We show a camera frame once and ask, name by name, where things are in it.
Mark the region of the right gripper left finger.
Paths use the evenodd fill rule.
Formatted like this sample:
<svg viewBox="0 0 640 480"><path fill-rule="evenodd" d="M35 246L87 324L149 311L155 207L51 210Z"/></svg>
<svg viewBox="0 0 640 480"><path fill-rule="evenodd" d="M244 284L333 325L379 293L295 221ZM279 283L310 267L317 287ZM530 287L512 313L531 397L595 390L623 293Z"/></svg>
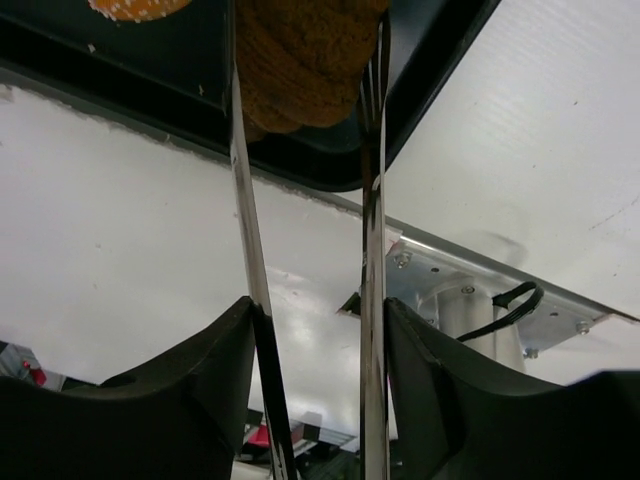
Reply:
<svg viewBox="0 0 640 480"><path fill-rule="evenodd" d="M2 377L2 478L230 478L262 318L242 297L200 332L97 386L55 392Z"/></svg>

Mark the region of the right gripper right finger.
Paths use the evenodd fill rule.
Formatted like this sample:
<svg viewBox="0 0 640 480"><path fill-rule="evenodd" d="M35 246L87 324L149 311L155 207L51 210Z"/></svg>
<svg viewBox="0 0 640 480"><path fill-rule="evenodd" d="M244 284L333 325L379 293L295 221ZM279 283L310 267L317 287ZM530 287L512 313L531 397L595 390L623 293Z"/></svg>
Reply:
<svg viewBox="0 0 640 480"><path fill-rule="evenodd" d="M638 478L638 372L560 386L472 350L397 299L385 322L406 478Z"/></svg>

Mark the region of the silver metal tongs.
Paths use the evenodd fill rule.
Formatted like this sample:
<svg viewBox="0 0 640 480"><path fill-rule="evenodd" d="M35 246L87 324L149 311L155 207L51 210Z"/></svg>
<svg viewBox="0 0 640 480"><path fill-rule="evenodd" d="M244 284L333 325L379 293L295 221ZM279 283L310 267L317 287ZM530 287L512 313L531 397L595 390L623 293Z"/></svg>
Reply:
<svg viewBox="0 0 640 480"><path fill-rule="evenodd" d="M227 9L225 114L244 263L253 302L253 328L261 388L270 441L271 469L276 479L295 479L297 470L278 355L266 266L247 151L241 88L236 65L236 7ZM386 100L390 63L389 16L384 14L374 53L365 68L357 112L361 136L362 273L360 287L360 474L387 479L389 420L387 352L385 343L386 218Z"/></svg>

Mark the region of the brown chocolate croissant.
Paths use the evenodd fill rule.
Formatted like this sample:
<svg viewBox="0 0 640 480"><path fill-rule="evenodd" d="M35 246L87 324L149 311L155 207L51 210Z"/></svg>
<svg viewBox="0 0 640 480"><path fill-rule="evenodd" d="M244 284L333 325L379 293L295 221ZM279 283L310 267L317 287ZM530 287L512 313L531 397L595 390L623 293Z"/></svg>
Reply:
<svg viewBox="0 0 640 480"><path fill-rule="evenodd" d="M245 135L329 128L355 107L387 1L238 1Z"/></svg>

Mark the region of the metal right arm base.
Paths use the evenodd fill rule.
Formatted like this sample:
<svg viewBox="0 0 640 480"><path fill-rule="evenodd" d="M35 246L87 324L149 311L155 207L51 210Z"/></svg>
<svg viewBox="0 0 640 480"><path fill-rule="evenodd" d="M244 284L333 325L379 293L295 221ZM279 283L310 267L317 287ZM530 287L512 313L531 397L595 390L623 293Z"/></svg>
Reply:
<svg viewBox="0 0 640 480"><path fill-rule="evenodd" d="M386 255L387 294L459 337L517 312L514 325L468 341L500 363L560 384L639 367L639 321L438 239L401 235Z"/></svg>

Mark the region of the black plastic tray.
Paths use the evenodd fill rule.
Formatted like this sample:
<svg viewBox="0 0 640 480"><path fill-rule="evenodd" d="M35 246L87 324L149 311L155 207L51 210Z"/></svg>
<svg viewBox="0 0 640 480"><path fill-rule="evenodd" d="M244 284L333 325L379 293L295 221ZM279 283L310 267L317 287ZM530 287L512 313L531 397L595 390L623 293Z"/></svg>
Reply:
<svg viewBox="0 0 640 480"><path fill-rule="evenodd" d="M238 1L191 1L166 18L135 23L112 21L88 1L5 1L1 68L139 132L227 155L230 2ZM386 158L393 161L497 5L387 2ZM333 127L247 140L252 165L320 191L360 188L358 98L351 115Z"/></svg>

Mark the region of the orange round bun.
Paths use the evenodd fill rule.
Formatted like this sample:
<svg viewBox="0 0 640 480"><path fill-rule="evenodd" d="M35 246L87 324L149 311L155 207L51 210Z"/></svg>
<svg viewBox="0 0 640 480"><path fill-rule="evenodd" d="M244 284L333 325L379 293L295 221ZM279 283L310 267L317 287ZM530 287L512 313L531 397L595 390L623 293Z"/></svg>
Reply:
<svg viewBox="0 0 640 480"><path fill-rule="evenodd" d="M89 7L112 21L142 23L166 18L191 0L89 0Z"/></svg>

